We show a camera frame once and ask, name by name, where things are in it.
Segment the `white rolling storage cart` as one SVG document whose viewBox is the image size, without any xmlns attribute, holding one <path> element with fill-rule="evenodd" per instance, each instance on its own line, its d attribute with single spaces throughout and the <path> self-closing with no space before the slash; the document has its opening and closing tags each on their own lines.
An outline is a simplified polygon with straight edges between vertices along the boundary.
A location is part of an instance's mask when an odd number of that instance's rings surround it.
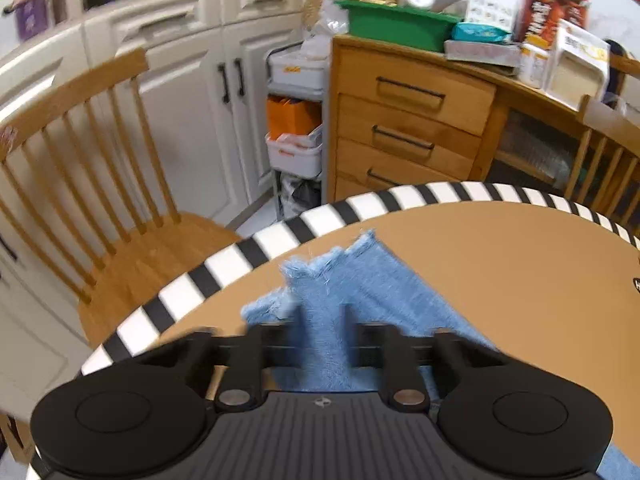
<svg viewBox="0 0 640 480">
<path fill-rule="evenodd" d="M 329 60 L 300 41 L 266 54 L 268 162 L 277 218 L 317 206 L 326 197 L 326 87 Z"/>
</svg>

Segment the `wooden chair at right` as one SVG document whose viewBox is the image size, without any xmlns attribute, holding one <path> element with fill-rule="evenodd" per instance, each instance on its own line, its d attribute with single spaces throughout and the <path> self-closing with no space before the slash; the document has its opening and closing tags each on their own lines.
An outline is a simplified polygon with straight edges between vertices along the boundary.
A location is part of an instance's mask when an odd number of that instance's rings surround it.
<svg viewBox="0 0 640 480">
<path fill-rule="evenodd" d="M 639 122 L 592 96 L 583 96 L 582 127 L 564 197 L 639 234 Z"/>
</svg>

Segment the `white sideboard cabinet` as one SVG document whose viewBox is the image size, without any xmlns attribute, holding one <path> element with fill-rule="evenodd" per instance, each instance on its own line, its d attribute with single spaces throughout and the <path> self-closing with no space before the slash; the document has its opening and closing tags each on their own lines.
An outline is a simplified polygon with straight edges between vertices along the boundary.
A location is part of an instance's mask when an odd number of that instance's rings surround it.
<svg viewBox="0 0 640 480">
<path fill-rule="evenodd" d="M 29 41 L 1 61 L 1 122 L 43 91 L 143 50 L 140 92 L 177 207 L 227 229 L 266 192 L 266 52 L 299 35 L 302 0 L 127 0 Z M 88 343 L 72 293 L 1 214 L 1 408 L 29 419 L 78 372 L 157 331 L 138 307 Z"/>
</svg>

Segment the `light blue denim jeans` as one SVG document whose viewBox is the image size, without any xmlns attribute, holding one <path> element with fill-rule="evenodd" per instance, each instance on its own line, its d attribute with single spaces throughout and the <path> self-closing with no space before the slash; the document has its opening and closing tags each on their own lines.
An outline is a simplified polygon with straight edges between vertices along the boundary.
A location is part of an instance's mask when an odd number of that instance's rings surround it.
<svg viewBox="0 0 640 480">
<path fill-rule="evenodd" d="M 244 307 L 248 326 L 294 323 L 299 367 L 252 413 L 250 474 L 273 479 L 634 479 L 593 392 L 498 350 L 373 233 L 314 260 Z M 352 324 L 430 338 L 430 409 L 398 412 L 378 372 L 349 363 Z"/>
</svg>

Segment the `green plastic bin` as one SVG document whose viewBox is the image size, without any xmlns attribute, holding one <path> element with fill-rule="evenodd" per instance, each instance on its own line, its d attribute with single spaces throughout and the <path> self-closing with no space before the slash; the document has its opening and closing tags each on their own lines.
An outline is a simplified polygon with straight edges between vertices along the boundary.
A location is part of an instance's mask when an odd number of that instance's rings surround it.
<svg viewBox="0 0 640 480">
<path fill-rule="evenodd" d="M 386 6 L 356 0 L 337 0 L 348 12 L 349 35 L 442 53 L 460 18 L 410 6 Z"/>
</svg>

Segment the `teal wipes pack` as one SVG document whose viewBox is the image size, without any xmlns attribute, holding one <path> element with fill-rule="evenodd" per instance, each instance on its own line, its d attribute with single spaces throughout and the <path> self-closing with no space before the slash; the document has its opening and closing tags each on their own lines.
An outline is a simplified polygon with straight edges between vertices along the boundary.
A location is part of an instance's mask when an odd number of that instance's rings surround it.
<svg viewBox="0 0 640 480">
<path fill-rule="evenodd" d="M 507 44 L 511 41 L 511 33 L 496 26 L 459 22 L 452 29 L 451 39 L 482 44 Z"/>
</svg>

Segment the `white food package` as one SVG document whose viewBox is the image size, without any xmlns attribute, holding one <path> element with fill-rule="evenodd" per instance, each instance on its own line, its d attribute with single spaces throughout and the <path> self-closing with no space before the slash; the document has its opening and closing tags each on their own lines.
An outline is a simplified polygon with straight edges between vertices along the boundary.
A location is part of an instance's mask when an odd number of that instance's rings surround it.
<svg viewBox="0 0 640 480">
<path fill-rule="evenodd" d="M 559 21 L 542 85 L 550 99 L 579 110 L 583 96 L 604 96 L 609 70 L 610 46 L 604 40 L 568 21 Z"/>
</svg>

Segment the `wooden spindle chair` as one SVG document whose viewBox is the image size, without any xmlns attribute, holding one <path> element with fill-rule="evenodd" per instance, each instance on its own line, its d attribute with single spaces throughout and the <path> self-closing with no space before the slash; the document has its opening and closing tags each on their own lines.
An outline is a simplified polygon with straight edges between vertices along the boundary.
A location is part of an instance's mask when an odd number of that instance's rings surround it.
<svg viewBox="0 0 640 480">
<path fill-rule="evenodd" d="M 174 278 L 238 240 L 177 207 L 142 101 L 137 49 L 43 91 L 1 123 L 1 213 L 106 341 Z"/>
</svg>

